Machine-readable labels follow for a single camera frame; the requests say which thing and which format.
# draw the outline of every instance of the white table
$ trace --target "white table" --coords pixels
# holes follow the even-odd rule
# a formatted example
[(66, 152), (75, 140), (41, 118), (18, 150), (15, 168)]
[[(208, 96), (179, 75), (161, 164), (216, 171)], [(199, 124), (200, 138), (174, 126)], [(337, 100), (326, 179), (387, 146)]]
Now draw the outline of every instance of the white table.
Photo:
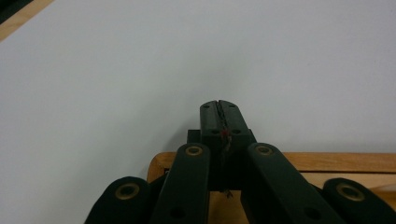
[(239, 105), (283, 151), (395, 152), (395, 1), (55, 1), (0, 43), (0, 223), (82, 223)]

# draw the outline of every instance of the screw hole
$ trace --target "screw hole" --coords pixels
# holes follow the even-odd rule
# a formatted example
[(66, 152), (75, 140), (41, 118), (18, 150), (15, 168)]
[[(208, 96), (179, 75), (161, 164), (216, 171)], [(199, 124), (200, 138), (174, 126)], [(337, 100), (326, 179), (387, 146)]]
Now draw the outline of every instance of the screw hole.
[(136, 183), (127, 183), (117, 188), (116, 197), (120, 200), (129, 200), (136, 196), (139, 190), (140, 188)]
[(186, 148), (186, 154), (189, 156), (199, 156), (203, 152), (201, 147), (188, 147)]
[(171, 210), (170, 215), (172, 218), (181, 219), (186, 216), (186, 213), (184, 212), (183, 208), (175, 207)]
[(340, 195), (349, 199), (350, 201), (361, 202), (365, 198), (364, 194), (360, 190), (346, 183), (338, 184), (336, 189)]
[(256, 147), (256, 150), (257, 150), (260, 154), (262, 154), (263, 156), (269, 156), (269, 155), (271, 155), (271, 154), (274, 153), (274, 151), (273, 151), (271, 148), (265, 147), (265, 146), (257, 146), (257, 147)]
[(317, 209), (315, 209), (315, 208), (306, 207), (304, 209), (304, 212), (311, 219), (314, 219), (314, 220), (320, 220), (321, 219), (320, 212)]
[(241, 130), (234, 129), (234, 130), (232, 130), (232, 133), (239, 134), (239, 133), (241, 133)]

